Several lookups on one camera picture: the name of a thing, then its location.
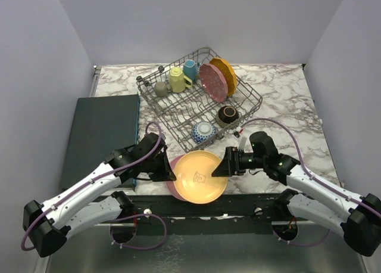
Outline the cream yellow round plate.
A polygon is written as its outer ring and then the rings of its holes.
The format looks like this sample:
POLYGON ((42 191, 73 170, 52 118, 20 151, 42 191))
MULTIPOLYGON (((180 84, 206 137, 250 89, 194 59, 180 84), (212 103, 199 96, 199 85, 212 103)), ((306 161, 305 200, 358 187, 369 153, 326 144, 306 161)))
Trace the cream yellow round plate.
POLYGON ((215 154, 197 150, 182 156, 174 167, 174 187, 186 201, 207 204, 217 200, 227 187, 226 177, 213 177, 212 172, 220 164, 215 154))

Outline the red blue patterned bowl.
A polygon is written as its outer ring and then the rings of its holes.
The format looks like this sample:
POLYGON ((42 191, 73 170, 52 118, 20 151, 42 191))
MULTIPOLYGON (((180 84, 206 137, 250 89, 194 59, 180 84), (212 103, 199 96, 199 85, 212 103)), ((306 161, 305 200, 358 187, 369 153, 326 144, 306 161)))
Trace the red blue patterned bowl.
POLYGON ((200 121, 192 129, 192 139, 200 144, 217 133, 216 127, 210 122, 200 121))

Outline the brown patterned bowl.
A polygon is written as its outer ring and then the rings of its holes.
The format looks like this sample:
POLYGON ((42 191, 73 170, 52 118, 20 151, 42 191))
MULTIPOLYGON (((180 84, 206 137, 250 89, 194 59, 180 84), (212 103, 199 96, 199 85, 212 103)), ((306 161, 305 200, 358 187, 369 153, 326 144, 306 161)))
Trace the brown patterned bowl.
POLYGON ((219 126, 225 128, 239 120, 239 112, 232 106, 221 107, 216 114, 216 121, 219 126))

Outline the grey wire dish rack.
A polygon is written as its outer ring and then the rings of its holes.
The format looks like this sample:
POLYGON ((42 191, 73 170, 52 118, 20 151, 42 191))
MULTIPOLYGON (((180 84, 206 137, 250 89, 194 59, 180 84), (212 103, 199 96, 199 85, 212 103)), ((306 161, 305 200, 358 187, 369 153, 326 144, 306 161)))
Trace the grey wire dish rack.
POLYGON ((136 77, 141 96, 185 152, 202 150, 234 131, 233 125, 224 128, 218 125, 216 116, 221 107, 234 107, 239 114, 238 124, 248 120, 261 107, 262 96, 250 83, 243 81, 240 77, 237 77, 238 85, 235 93, 222 103, 213 101, 204 91, 200 80, 192 88, 179 94, 168 94, 162 98, 154 94, 155 83, 168 82, 169 71, 172 67, 180 67, 188 59, 203 64, 218 56, 210 47, 199 48, 170 64, 158 66, 149 75, 136 77), (217 133, 206 141, 197 143, 192 138, 192 130, 201 121, 211 123, 216 127, 217 133))

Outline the grey ceramic mug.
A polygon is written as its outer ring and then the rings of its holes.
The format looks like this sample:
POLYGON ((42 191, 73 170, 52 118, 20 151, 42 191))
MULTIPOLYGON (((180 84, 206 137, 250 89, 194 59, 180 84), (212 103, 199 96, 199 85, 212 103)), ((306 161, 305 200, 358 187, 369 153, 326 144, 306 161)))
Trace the grey ceramic mug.
POLYGON ((154 85, 154 92, 157 97, 165 97, 171 92, 171 86, 166 81, 158 81, 154 85))

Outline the pink polka dot plate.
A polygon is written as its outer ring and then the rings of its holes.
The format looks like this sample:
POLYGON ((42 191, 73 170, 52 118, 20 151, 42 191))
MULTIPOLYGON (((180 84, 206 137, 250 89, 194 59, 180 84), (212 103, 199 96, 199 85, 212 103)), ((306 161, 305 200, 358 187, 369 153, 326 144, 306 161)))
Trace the pink polka dot plate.
POLYGON ((228 86, 222 72, 214 65, 204 63, 199 68, 199 78, 205 92, 217 103, 227 98, 228 86))

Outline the light green ceramic mug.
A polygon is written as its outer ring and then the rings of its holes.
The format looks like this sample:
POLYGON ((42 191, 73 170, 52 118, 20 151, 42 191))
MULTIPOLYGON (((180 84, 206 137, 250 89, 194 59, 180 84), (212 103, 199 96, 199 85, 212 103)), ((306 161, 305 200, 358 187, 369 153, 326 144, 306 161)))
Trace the light green ceramic mug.
POLYGON ((187 77, 180 67, 172 67, 169 70, 168 81, 174 93, 181 93, 186 88, 193 87, 193 80, 187 77))

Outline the yellow polka dot plate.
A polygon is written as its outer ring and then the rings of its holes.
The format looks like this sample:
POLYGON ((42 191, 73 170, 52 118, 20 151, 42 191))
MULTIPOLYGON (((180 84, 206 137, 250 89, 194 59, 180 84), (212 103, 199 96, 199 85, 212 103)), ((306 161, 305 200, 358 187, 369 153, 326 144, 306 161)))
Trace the yellow polka dot plate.
POLYGON ((231 97, 235 93, 238 85, 238 81, 232 66, 225 59, 219 57, 212 58, 210 60, 210 64, 216 66, 223 74, 228 87, 227 96, 231 97))

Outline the blue ceramic mug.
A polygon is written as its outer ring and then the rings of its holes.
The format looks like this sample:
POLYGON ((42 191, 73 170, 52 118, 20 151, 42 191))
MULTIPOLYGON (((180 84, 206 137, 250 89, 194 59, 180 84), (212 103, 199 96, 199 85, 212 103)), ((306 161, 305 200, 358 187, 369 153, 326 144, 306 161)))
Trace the blue ceramic mug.
POLYGON ((183 72, 193 82, 196 82, 199 72, 199 63, 193 60, 186 60, 183 64, 183 72))

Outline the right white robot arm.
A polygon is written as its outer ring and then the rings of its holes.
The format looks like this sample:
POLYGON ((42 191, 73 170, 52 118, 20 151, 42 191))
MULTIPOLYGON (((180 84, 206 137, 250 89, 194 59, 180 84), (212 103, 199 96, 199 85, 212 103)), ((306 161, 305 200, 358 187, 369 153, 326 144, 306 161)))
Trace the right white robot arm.
POLYGON ((289 187, 274 205, 280 220, 307 219, 340 235, 357 253, 370 257, 380 246, 380 198, 345 190, 307 169, 302 162, 278 152, 265 132, 250 135, 252 152, 226 147, 213 177, 243 175, 261 169, 272 180, 289 187))

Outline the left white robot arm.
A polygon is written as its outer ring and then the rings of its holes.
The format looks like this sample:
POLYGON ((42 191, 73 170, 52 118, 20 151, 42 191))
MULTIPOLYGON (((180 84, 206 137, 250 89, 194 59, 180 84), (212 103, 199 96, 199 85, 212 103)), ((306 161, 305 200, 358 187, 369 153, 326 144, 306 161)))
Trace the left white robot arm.
POLYGON ((128 221, 137 211, 131 199, 115 191, 96 201, 140 173, 150 181, 175 181, 161 135, 150 133, 136 145, 114 150, 88 176, 61 194, 38 203, 28 202, 23 209, 23 240, 32 242, 32 250, 42 258, 58 251, 73 235, 106 221, 128 221))

